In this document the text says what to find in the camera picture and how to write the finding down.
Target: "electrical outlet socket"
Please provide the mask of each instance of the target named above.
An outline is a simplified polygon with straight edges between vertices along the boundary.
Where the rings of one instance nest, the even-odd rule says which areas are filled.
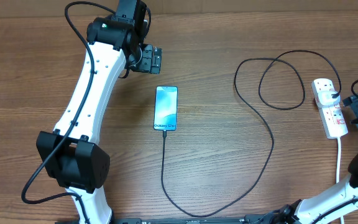
[[[327,105],[330,101],[330,99],[328,99],[324,103],[320,103],[324,106],[320,106],[318,103],[322,101],[320,100],[322,93],[325,93],[325,97],[331,96],[332,93],[337,93],[334,89],[333,82],[326,78],[319,78],[313,81],[311,86],[327,138],[335,139],[347,134],[348,130],[339,102],[333,101],[333,103]]]

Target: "extension cord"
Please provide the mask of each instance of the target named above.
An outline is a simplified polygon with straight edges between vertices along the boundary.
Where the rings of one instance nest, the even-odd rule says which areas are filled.
[[[336,93],[333,82],[326,78],[316,79],[311,84],[311,87],[317,104],[319,101],[322,101],[322,99],[319,98],[319,95],[321,96],[323,93]],[[347,126],[339,103],[334,103],[326,107],[319,107],[318,110],[327,138],[336,139],[347,134]]]

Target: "beige wall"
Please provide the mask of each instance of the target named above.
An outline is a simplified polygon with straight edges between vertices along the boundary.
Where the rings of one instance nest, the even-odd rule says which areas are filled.
[[[0,17],[63,16],[73,0],[0,0]],[[115,9],[118,0],[93,0]],[[144,0],[154,14],[358,10],[358,0]],[[71,15],[105,14],[92,6],[74,6]]]

